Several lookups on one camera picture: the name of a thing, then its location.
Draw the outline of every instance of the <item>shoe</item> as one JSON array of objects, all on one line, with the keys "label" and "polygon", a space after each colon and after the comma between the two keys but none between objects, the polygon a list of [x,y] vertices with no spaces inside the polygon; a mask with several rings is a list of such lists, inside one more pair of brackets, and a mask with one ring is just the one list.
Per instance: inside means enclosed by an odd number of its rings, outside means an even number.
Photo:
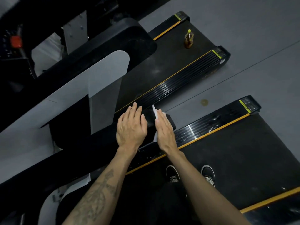
[{"label": "shoe", "polygon": [[204,165],[201,168],[201,174],[205,177],[205,179],[214,187],[215,185],[215,173],[211,166]]},{"label": "shoe", "polygon": [[180,180],[179,174],[173,165],[167,166],[166,175],[170,182],[178,182]]}]

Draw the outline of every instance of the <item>orange stripe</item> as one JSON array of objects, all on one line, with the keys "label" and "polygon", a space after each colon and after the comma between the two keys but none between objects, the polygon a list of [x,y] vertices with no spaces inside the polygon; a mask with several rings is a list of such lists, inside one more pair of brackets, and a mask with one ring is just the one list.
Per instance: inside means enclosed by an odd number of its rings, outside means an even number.
[{"label": "orange stripe", "polygon": [[[204,55],[208,54],[210,51],[208,51],[207,53],[203,54],[201,57],[197,58],[196,60],[194,60],[193,62],[191,62],[190,64],[188,64],[186,67],[188,67],[189,65],[193,64],[195,61],[199,60],[200,58],[202,58]],[[159,86],[160,84],[162,84],[163,82],[159,83],[158,85],[156,85],[155,87],[151,88],[149,91],[153,90],[154,88],[156,88],[157,86]],[[141,98],[143,95],[145,95],[146,93],[148,93],[149,91],[145,92],[144,94],[142,94],[141,96],[137,97],[135,100],[137,100],[138,98]],[[135,100],[133,100],[132,102],[128,103],[127,105],[123,106],[121,109],[117,110],[115,113],[119,112],[120,110],[122,110],[124,107],[132,104]]]},{"label": "orange stripe", "polygon": [[[212,134],[212,133],[214,133],[214,132],[217,132],[218,130],[220,130],[220,129],[222,129],[222,128],[225,128],[226,126],[231,125],[232,123],[235,123],[235,122],[237,122],[237,121],[239,121],[239,120],[241,120],[241,119],[243,119],[243,118],[245,118],[245,117],[247,117],[247,116],[249,116],[249,115],[250,115],[250,114],[245,114],[244,116],[239,117],[239,118],[237,118],[236,120],[233,120],[233,121],[231,121],[231,122],[229,122],[229,123],[227,123],[227,124],[225,124],[225,125],[222,125],[221,127],[217,128],[217,129],[215,129],[215,130],[213,130],[213,131],[211,131],[211,132],[209,132],[209,133],[207,133],[207,134],[204,134],[203,136],[198,137],[197,139],[194,139],[194,140],[190,141],[189,143],[186,143],[186,144],[180,146],[178,149],[180,150],[181,148],[183,148],[183,147],[185,147],[185,146],[188,146],[189,144],[194,143],[195,141],[200,140],[200,139],[202,139],[202,138],[204,138],[204,137],[206,137],[206,136],[208,136],[208,135],[210,135],[210,134]],[[151,160],[151,161],[149,161],[149,162],[147,162],[147,163],[145,163],[145,164],[143,164],[143,165],[141,165],[141,166],[139,166],[139,167],[137,167],[137,168],[135,168],[135,169],[133,169],[133,170],[131,170],[131,171],[128,171],[126,174],[131,174],[133,171],[136,171],[136,170],[138,170],[138,169],[140,169],[140,168],[142,168],[142,167],[144,167],[144,166],[147,166],[147,165],[149,165],[149,164],[155,162],[156,160],[159,160],[159,159],[161,159],[161,158],[163,158],[163,157],[165,157],[165,156],[166,156],[166,155],[161,155],[161,156],[159,156],[159,157],[157,157],[157,158],[155,158],[155,159],[153,159],[153,160]]]},{"label": "orange stripe", "polygon": [[274,201],[280,200],[282,198],[288,197],[288,196],[293,195],[293,194],[298,193],[298,192],[300,192],[300,187],[297,187],[295,189],[289,190],[289,191],[287,191],[285,193],[281,193],[281,194],[279,194],[279,195],[277,195],[275,197],[271,197],[271,198],[269,198],[267,200],[263,200],[263,201],[261,201],[261,202],[259,202],[257,204],[253,204],[253,205],[251,205],[251,206],[249,206],[247,208],[244,208],[244,209],[240,210],[240,212],[241,213],[246,213],[246,212],[252,211],[254,209],[263,207],[263,206],[268,205],[268,204],[270,204],[270,203],[272,203]]},{"label": "orange stripe", "polygon": [[163,34],[166,34],[169,30],[171,30],[173,27],[175,27],[176,25],[180,24],[180,21],[178,21],[176,24],[174,24],[173,26],[169,27],[167,30],[165,30],[163,33],[160,33],[158,36],[156,36],[153,40],[157,40],[159,37],[161,37]]}]

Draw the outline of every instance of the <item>red emergency stop button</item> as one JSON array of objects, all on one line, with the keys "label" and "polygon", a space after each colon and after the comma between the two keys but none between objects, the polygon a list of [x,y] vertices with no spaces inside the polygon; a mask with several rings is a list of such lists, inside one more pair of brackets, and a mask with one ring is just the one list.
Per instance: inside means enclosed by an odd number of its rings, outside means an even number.
[{"label": "red emergency stop button", "polygon": [[13,48],[22,48],[23,47],[22,39],[18,35],[14,35],[10,38],[10,44]]}]

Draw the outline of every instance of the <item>white shoelace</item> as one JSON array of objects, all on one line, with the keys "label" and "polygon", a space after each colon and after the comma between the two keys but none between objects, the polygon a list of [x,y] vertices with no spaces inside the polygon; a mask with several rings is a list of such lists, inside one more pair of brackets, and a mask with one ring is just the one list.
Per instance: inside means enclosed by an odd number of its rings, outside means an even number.
[{"label": "white shoelace", "polygon": [[205,179],[206,179],[210,184],[212,184],[213,186],[215,186],[215,185],[214,185],[214,181],[212,181],[212,178],[206,176]]},{"label": "white shoelace", "polygon": [[178,182],[177,177],[176,176],[171,176],[170,177],[170,182]]}]

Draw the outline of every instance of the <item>plastic bottle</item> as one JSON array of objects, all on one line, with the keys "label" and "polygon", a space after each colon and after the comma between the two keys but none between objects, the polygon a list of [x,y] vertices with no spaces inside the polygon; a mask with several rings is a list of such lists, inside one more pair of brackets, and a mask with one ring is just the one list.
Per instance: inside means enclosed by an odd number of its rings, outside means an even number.
[{"label": "plastic bottle", "polygon": [[194,33],[189,29],[185,35],[185,48],[189,49],[193,45]]}]

